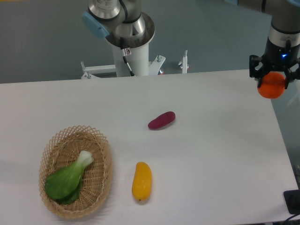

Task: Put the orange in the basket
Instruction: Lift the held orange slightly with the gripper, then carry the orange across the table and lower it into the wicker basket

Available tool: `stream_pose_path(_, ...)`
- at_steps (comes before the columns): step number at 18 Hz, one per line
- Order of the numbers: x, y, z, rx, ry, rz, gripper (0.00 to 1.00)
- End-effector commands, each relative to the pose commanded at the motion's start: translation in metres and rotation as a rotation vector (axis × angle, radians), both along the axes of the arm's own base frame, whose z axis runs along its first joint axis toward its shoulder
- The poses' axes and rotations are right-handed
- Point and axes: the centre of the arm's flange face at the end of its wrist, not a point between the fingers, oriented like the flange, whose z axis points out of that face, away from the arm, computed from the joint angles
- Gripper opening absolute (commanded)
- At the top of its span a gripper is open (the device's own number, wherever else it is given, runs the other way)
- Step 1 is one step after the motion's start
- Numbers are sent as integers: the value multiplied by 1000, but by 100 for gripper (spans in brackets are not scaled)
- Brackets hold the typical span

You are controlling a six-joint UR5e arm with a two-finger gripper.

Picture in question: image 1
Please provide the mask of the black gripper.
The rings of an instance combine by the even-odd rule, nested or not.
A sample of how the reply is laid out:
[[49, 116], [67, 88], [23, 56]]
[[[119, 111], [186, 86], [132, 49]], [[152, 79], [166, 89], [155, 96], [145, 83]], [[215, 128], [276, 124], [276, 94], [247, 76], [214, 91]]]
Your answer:
[[300, 45], [290, 47], [290, 41], [288, 41], [288, 46], [289, 48], [286, 50], [285, 47], [277, 46], [268, 39], [262, 57], [249, 56], [249, 76], [257, 81], [257, 88], [262, 85], [265, 76], [264, 70], [283, 70], [285, 89], [288, 88], [289, 83], [300, 79], [300, 68], [295, 71], [290, 69], [297, 64]]

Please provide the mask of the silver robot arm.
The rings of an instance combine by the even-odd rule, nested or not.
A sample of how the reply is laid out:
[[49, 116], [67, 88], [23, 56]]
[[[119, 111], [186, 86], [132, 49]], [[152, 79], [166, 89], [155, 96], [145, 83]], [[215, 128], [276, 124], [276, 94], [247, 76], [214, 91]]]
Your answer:
[[300, 2], [298, 0], [228, 0], [228, 3], [271, 15], [264, 54], [249, 56], [249, 76], [259, 88], [270, 72], [285, 74], [284, 88], [300, 78]]

